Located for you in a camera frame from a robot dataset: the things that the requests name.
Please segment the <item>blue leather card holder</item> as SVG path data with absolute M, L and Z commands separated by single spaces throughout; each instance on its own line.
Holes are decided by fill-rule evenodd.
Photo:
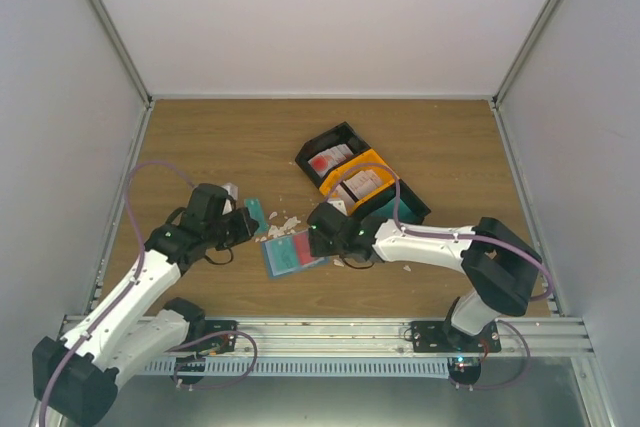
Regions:
M 328 257 L 311 255 L 307 231 L 269 240 L 262 244 L 261 249 L 270 279 L 303 272 L 329 262 Z

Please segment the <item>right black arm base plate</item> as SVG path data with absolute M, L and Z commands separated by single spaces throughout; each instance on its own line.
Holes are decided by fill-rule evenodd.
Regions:
M 502 350 L 497 323 L 487 324 L 475 335 L 459 333 L 444 320 L 414 320 L 403 332 L 414 353 L 499 353 Z

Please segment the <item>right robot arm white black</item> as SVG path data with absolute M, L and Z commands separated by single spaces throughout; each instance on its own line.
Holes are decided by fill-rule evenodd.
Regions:
M 311 253 L 360 263 L 414 262 L 465 275 L 472 286 L 456 299 L 440 328 L 451 350 L 464 352 L 499 316 L 522 317 L 533 300 L 541 257 L 501 221 L 440 228 L 370 215 L 361 220 L 334 205 L 307 219 Z

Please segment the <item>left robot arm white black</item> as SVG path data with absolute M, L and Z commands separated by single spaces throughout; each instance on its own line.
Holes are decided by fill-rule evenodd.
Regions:
M 185 361 L 234 348 L 234 323 L 206 321 L 194 303 L 174 298 L 150 321 L 140 320 L 210 249 L 230 252 L 258 224 L 238 207 L 238 188 L 202 183 L 184 207 L 141 242 L 136 263 L 81 322 L 32 352 L 36 425 L 56 412 L 80 426 L 99 423 L 123 386 L 150 361 L 174 353 Z

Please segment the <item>green credit card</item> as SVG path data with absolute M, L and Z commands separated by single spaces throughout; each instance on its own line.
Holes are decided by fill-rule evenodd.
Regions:
M 266 243 L 265 249 L 273 276 L 291 273 L 299 267 L 292 236 L 273 239 Z
M 248 209 L 250 217 L 258 223 L 256 233 L 266 234 L 269 226 L 260 200 L 258 198 L 246 198 L 244 205 Z

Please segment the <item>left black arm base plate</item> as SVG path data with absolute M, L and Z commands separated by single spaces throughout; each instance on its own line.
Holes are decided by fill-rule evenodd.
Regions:
M 190 327 L 186 339 L 170 352 L 232 352 L 235 348 L 234 334 L 238 327 L 236 320 L 208 319 L 198 321 Z

